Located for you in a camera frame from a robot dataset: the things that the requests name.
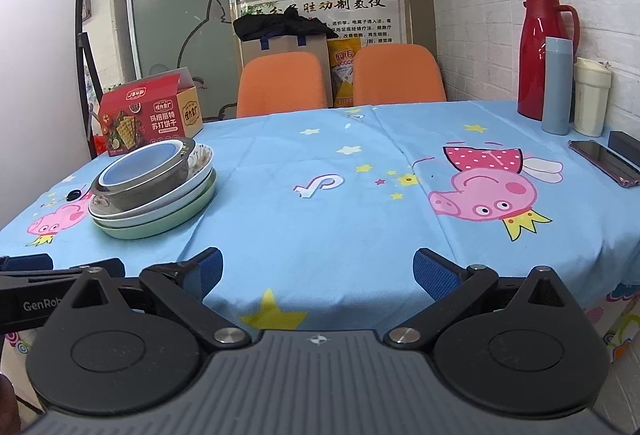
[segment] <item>thermos handle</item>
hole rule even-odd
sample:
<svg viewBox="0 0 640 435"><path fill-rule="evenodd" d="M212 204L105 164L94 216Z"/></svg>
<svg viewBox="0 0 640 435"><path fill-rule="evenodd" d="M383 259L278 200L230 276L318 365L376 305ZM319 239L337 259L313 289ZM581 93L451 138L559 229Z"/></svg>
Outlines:
<svg viewBox="0 0 640 435"><path fill-rule="evenodd" d="M580 18L578 11L572 6L558 6L558 11L570 12L574 19L574 56L578 53L578 45L580 45Z"/></svg>

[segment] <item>table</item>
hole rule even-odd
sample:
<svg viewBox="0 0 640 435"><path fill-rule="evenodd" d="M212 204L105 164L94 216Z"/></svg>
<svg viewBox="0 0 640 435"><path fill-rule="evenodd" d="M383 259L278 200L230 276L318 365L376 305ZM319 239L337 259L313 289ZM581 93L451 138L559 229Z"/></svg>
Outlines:
<svg viewBox="0 0 640 435"><path fill-rule="evenodd" d="M195 139L215 152L218 186L191 221L124 241L82 203L62 210L113 161L102 155L0 231L2 254L46 252L56 268L117 256L137 275L218 247L223 277L204 303L252 333L385 332L433 302L414 278L420 247L500 275L550 265L585 307L640 283L640 189L567 148L583 136L546 134L514 102L276 114Z"/></svg>

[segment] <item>red cracker box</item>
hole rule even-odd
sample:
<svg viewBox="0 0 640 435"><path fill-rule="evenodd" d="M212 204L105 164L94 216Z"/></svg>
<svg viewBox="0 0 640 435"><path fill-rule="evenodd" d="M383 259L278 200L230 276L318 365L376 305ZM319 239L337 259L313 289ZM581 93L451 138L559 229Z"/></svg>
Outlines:
<svg viewBox="0 0 640 435"><path fill-rule="evenodd" d="M201 131L197 89L179 87L180 73L175 73L143 78L103 95L98 117L109 155Z"/></svg>

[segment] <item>black round object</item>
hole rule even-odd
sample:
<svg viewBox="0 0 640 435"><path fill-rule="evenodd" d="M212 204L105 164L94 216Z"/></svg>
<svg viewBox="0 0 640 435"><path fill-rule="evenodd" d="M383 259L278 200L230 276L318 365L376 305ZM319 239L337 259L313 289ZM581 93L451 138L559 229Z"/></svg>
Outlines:
<svg viewBox="0 0 640 435"><path fill-rule="evenodd" d="M593 404L608 372L602 340L575 306L537 304L468 317L433 358L464 399L510 417L550 418Z"/></svg>
<svg viewBox="0 0 640 435"><path fill-rule="evenodd" d="M103 308L71 308L63 327L52 317L54 324L38 334L26 366L45 404L81 415L123 415L159 404L191 381L200 354L186 328Z"/></svg>
<svg viewBox="0 0 640 435"><path fill-rule="evenodd" d="M66 200L68 202L72 202L74 200L77 200L80 198L80 195L82 195L82 192L80 190L71 190L67 195L66 195Z"/></svg>

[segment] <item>orange chair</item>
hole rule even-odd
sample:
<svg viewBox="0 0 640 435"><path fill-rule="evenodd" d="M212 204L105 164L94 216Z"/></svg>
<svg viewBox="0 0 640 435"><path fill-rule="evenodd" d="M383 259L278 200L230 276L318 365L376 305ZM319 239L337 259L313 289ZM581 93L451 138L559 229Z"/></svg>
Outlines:
<svg viewBox="0 0 640 435"><path fill-rule="evenodd" d="M327 108L327 104L322 67L310 52L261 56L242 70L237 117L314 108Z"/></svg>
<svg viewBox="0 0 640 435"><path fill-rule="evenodd" d="M440 69L421 45L368 45L353 60L353 105L446 101Z"/></svg>

